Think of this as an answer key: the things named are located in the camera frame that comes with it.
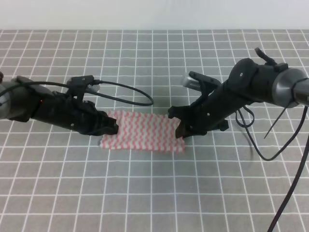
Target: grid mat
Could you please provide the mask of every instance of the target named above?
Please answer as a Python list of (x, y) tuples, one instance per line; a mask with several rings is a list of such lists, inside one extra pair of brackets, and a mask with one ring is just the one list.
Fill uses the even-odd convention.
[[(308, 74), (308, 41), (309, 30), (3, 30), (0, 70), (7, 80), (61, 83), (91, 74), (155, 101), (132, 107), (87, 95), (98, 109), (165, 114), (200, 95), (181, 86), (185, 71), (224, 81), (242, 58), (263, 63), (257, 46)], [(100, 92), (145, 101), (120, 87)], [(281, 108), (249, 108), (256, 115), (250, 130), (268, 157), (291, 137), (303, 110), (287, 110), (264, 140)], [(186, 139), (185, 154), (101, 150), (99, 137), (1, 120), (0, 232), (265, 232), (293, 181), (308, 122), (276, 161), (264, 162), (234, 115), (229, 130)], [(309, 231), (307, 165), (276, 231)]]

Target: table surface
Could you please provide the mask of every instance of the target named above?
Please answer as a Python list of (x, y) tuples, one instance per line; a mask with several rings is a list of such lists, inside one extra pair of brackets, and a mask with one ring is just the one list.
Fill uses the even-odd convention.
[[(309, 72), (309, 30), (3, 30), (0, 70), (6, 79), (64, 83), (78, 75), (135, 86), (152, 107), (86, 96), (100, 110), (166, 114), (200, 93), (181, 86), (196, 71), (224, 81), (242, 58)], [(59, 87), (50, 87), (61, 91)], [(120, 87), (101, 93), (143, 101)], [(272, 156), (295, 131), (302, 107), (249, 107), (251, 132)], [(186, 139), (185, 154), (102, 150), (89, 137), (35, 120), (0, 121), (0, 232), (265, 232), (294, 178), (309, 131), (273, 162), (262, 162), (242, 128)], [(309, 231), (306, 166), (276, 231)]]

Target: zigzag pattern cloth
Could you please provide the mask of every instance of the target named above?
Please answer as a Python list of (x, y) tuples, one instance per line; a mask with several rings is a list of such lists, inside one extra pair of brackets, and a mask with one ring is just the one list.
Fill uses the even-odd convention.
[(177, 118), (126, 111), (110, 111), (107, 114), (117, 119), (119, 129), (117, 134), (103, 135), (100, 143), (102, 148), (184, 151), (183, 138), (175, 137), (175, 130), (180, 123)]

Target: pink and white striped cloth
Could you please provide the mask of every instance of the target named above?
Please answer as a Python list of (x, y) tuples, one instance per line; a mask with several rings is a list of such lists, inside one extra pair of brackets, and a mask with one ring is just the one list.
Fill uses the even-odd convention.
[(184, 151), (183, 138), (176, 139), (175, 130), (180, 120), (167, 115), (110, 111), (117, 119), (118, 133), (103, 135), (100, 146), (109, 149), (136, 149), (151, 151)]

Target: white grid line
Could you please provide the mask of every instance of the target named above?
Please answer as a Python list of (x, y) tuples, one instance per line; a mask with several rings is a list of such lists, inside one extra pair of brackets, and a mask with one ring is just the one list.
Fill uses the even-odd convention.
[[(274, 204), (274, 202), (273, 202), (273, 198), (272, 198), (272, 195), (271, 195), (271, 192), (270, 192), (269, 182), (268, 182), (268, 179), (266, 178), (267, 175), (266, 175), (265, 168), (264, 168), (264, 161), (263, 161), (261, 158), (259, 158), (259, 162), (261, 162), (261, 166), (262, 166), (263, 174), (264, 174), (264, 177), (265, 177), (265, 182), (266, 182), (267, 190), (268, 190), (269, 195), (270, 195), (271, 206), (272, 206), (273, 212), (276, 213), (275, 204)], [(279, 232), (280, 232), (281, 229), (280, 229), (279, 222), (277, 222), (276, 225), (277, 225), (278, 230), (279, 230)]]
[[(151, 43), (151, 97), (154, 95), (154, 31), (152, 30), (152, 43)], [(154, 113), (154, 105), (151, 106), (151, 113)], [(150, 212), (153, 212), (153, 151), (150, 152)], [(153, 214), (150, 215), (150, 232), (153, 231)]]
[[(16, 67), (16, 69), (15, 69), (15, 71), (14, 71), (13, 76), (15, 76), (16, 70), (18, 69), (18, 66), (19, 66), (19, 64), (20, 64), (21, 58), (23, 57), (23, 54), (24, 54), (24, 53), (25, 53), (25, 50), (23, 51), (22, 55), (20, 56), (20, 59), (19, 59), (19, 61), (18, 61), (18, 64), (17, 64), (17, 67)], [(18, 162), (16, 171), (15, 171), (14, 178), (13, 178), (13, 180), (12, 180), (12, 184), (11, 184), (10, 190), (9, 190), (9, 195), (12, 193), (12, 190), (13, 190), (13, 186), (14, 186), (14, 183), (15, 183), (15, 180), (16, 180), (16, 177), (17, 177), (17, 173), (18, 173), (20, 164), (21, 164), (20, 161), (22, 160), (23, 155), (24, 155), (24, 153), (25, 153), (26, 144), (27, 144), (28, 139), (29, 139), (29, 136), (30, 136), (30, 131), (31, 131), (31, 129), (32, 129), (33, 122), (34, 122), (34, 121), (31, 122), (30, 130), (29, 130), (29, 133), (27, 134), (27, 138), (26, 138), (25, 144), (24, 144), (24, 146), (23, 146), (23, 150), (22, 150), (22, 153), (21, 153), (21, 156), (20, 156), (20, 159), (19, 159), (19, 162)], [(6, 211), (7, 205), (8, 205), (8, 203), (9, 203), (9, 199), (10, 199), (10, 196), (8, 196), (7, 199), (6, 199), (6, 201), (5, 201), (5, 204), (4, 204), (2, 213), (4, 213), (4, 212)], [(0, 218), (0, 225), (1, 225), (1, 223), (2, 223), (2, 220), (3, 220), (3, 214), (1, 215), (1, 218)]]
[[(233, 50), (232, 50), (232, 56), (233, 56), (233, 59), (234, 59), (234, 63), (236, 64)], [(230, 123), (230, 124), (231, 124), (231, 130), (232, 130), (232, 133), (233, 133), (234, 144), (236, 145), (236, 139), (235, 139), (235, 134), (234, 134), (233, 123)], [(238, 161), (240, 161), (240, 159), (239, 159), (239, 153), (238, 153), (238, 149), (237, 149), (237, 148), (236, 148), (236, 154), (237, 154), (237, 159), (238, 159)], [(245, 194), (246, 194), (246, 201), (247, 201), (247, 204), (248, 204), (248, 209), (249, 209), (249, 214), (250, 214), (250, 221), (251, 221), (251, 225), (252, 225), (252, 230), (253, 230), (253, 232), (255, 232), (254, 223), (253, 223), (253, 218), (252, 218), (252, 213), (251, 213), (251, 207), (250, 207), (249, 198), (248, 198), (248, 194), (247, 194), (247, 187), (246, 187), (245, 179), (243, 178), (243, 173), (242, 173), (242, 168), (241, 168), (240, 162), (239, 162), (239, 169), (240, 169), (240, 174), (241, 174), (241, 177), (242, 177), (242, 184), (243, 184), (243, 186), (244, 186), (244, 190), (245, 190)]]
[[(92, 35), (93, 35), (93, 33), (91, 33), (91, 35), (90, 35), (89, 49), (90, 49), (90, 46), (91, 46)], [(86, 63), (87, 63), (87, 61), (88, 61), (88, 56), (89, 56), (89, 51), (88, 51), (88, 53), (87, 53)], [(77, 203), (77, 208), (76, 208), (76, 213), (77, 213), (77, 214), (78, 214), (78, 212), (79, 212), (79, 208), (80, 208), (80, 205), (81, 205), (82, 191), (83, 191), (83, 187), (84, 187), (84, 177), (85, 177), (86, 168), (87, 168), (87, 161), (88, 161), (90, 143), (91, 143), (91, 136), (89, 136), (89, 143), (88, 143), (86, 161), (85, 161), (85, 164), (84, 164), (84, 173), (83, 173), (82, 184), (81, 184), (81, 189), (80, 189), (80, 196), (78, 197), (78, 203)], [(76, 215), (75, 220), (74, 220), (73, 232), (76, 231), (77, 219), (78, 219), (78, 217), (77, 217), (77, 215)]]
[(172, 152), (172, 159), (173, 159), (174, 204), (175, 204), (175, 230), (176, 230), (176, 232), (178, 232), (177, 194), (176, 194), (177, 191), (176, 191), (175, 162), (174, 162), (175, 161), (175, 152)]
[[(217, 56), (217, 62), (219, 64), (219, 59), (218, 59), (218, 53), (216, 51), (216, 56)], [(221, 74), (221, 69), (219, 68), (219, 72), (220, 72), (220, 76), (221, 76), (221, 83), (223, 82), (222, 79), (222, 74)], [(212, 141), (213, 141), (213, 145), (215, 146), (215, 139), (214, 139), (214, 133), (213, 131), (211, 131), (212, 134)], [(226, 222), (226, 228), (227, 228), (227, 232), (229, 232), (229, 225), (228, 225), (228, 220), (227, 220), (227, 214), (226, 214), (226, 205), (225, 205), (225, 199), (223, 196), (223, 188), (222, 188), (222, 179), (221, 179), (221, 175), (220, 175), (220, 169), (219, 169), (219, 163), (218, 163), (218, 156), (217, 156), (217, 150), (216, 148), (214, 149), (215, 152), (215, 156), (216, 156), (216, 160), (217, 160), (217, 169), (218, 169), (218, 176), (219, 176), (219, 182), (220, 182), (220, 189), (221, 189), (221, 193), (222, 193), (222, 201), (223, 201), (223, 209), (224, 209), (224, 213), (225, 213), (225, 222)]]
[[(278, 46), (278, 48), (279, 48), (280, 54), (281, 54), (281, 56), (282, 56), (282, 58), (283, 58), (283, 61), (285, 62), (285, 58), (284, 58), (284, 56), (283, 56), (283, 54), (282, 54), (282, 51), (280, 50), (280, 47), (279, 47), (277, 41), (276, 41), (276, 44), (277, 44), (277, 46)], [(276, 136), (276, 134), (274, 134), (274, 135), (275, 135), (276, 143), (277, 143), (277, 145), (279, 145), (278, 140), (277, 140), (277, 136)], [(283, 162), (283, 166), (284, 166), (285, 171), (286, 171), (286, 173), (287, 173), (287, 175), (288, 175), (288, 170), (287, 170), (287, 168), (286, 168), (285, 162)], [(298, 202), (297, 202), (296, 197), (295, 197), (294, 194), (293, 194), (293, 198), (294, 198), (294, 200), (295, 200), (296, 208), (297, 208), (297, 211), (298, 211), (298, 213), (299, 213), (299, 218), (300, 218), (300, 221), (301, 221), (303, 230), (306, 231), (303, 218), (302, 218), (302, 216), (300, 215), (300, 210), (299, 210)]]
[[(49, 133), (49, 135), (48, 135), (48, 138), (47, 138), (47, 141), (46, 141), (46, 145), (48, 144), (50, 135), (51, 135), (51, 133)], [(46, 150), (47, 150), (47, 147), (44, 148), (44, 153), (43, 153), (43, 156), (42, 156), (42, 160), (40, 161), (40, 167), (39, 167), (38, 174), (37, 174), (37, 177), (36, 177), (36, 180), (35, 180), (35, 184), (34, 184), (34, 187), (33, 187), (33, 191), (32, 191), (32, 195), (31, 195), (31, 198), (30, 198), (29, 206), (28, 206), (28, 209), (27, 209), (27, 215), (26, 215), (26, 218), (25, 218), (25, 221), (24, 221), (24, 225), (23, 225), (23, 230), (22, 230), (22, 232), (24, 232), (25, 229), (26, 229), (26, 224), (27, 224), (28, 215), (29, 215), (29, 213), (30, 213), (30, 208), (31, 208), (31, 205), (32, 205), (32, 201), (33, 201), (33, 196), (34, 196), (34, 193), (35, 193), (35, 189), (36, 189), (37, 183), (38, 183), (38, 181), (39, 181), (39, 175), (40, 175), (40, 172), (41, 172), (41, 168), (42, 168), (43, 160), (44, 160), (44, 157), (45, 157), (45, 154), (46, 154)]]
[[(77, 32), (76, 35), (75, 35), (74, 45), (75, 45), (75, 43), (76, 43), (77, 34), (78, 34), (78, 32)], [(66, 77), (68, 76), (68, 70), (69, 70), (69, 68), (67, 68), (67, 70), (66, 70), (66, 74), (65, 74), (65, 78), (64, 78), (63, 82), (66, 81)], [(67, 153), (68, 153), (68, 149), (69, 149), (69, 144), (70, 144), (70, 139), (71, 139), (71, 132), (70, 132), (70, 135), (69, 135), (68, 143), (67, 143), (67, 146), (66, 146), (66, 152), (65, 152), (65, 155), (64, 155), (64, 159), (63, 159), (63, 160), (66, 160)], [(63, 174), (64, 164), (65, 164), (65, 162), (63, 162), (62, 167), (61, 167), (60, 179), (59, 179), (59, 181), (58, 181), (58, 186), (57, 186), (57, 190), (56, 190), (56, 196), (55, 196), (55, 200), (54, 200), (54, 203), (53, 203), (52, 214), (51, 214), (51, 217), (50, 217), (50, 219), (49, 219), (47, 232), (50, 232), (50, 229), (51, 229), (51, 225), (52, 225), (52, 221), (53, 221), (53, 215), (54, 215), (55, 207), (56, 207), (57, 195), (58, 195), (58, 193), (59, 193), (59, 188), (60, 188), (60, 182), (61, 182), (60, 180), (61, 180), (61, 177), (62, 177), (62, 174)]]
[[(102, 66), (101, 66), (101, 73), (100, 73), (100, 80), (102, 80), (102, 72), (103, 72), (103, 63), (104, 63), (104, 58), (105, 58), (105, 51), (106, 49), (104, 49), (104, 53), (103, 53), (103, 60), (102, 60)], [(105, 173), (105, 181), (104, 181), (104, 190), (103, 190), (103, 199), (102, 199), (102, 206), (101, 206), (101, 214), (100, 214), (100, 224), (99, 224), (99, 230), (98, 232), (102, 231), (102, 224), (103, 224), (103, 210), (104, 210), (104, 203), (105, 203), (105, 196), (106, 196), (106, 185), (107, 185), (107, 172), (108, 172), (108, 167), (109, 167), (109, 161), (110, 161), (110, 154), (111, 154), (111, 150), (108, 150), (108, 156), (107, 156), (107, 165), (106, 165), (106, 173)]]

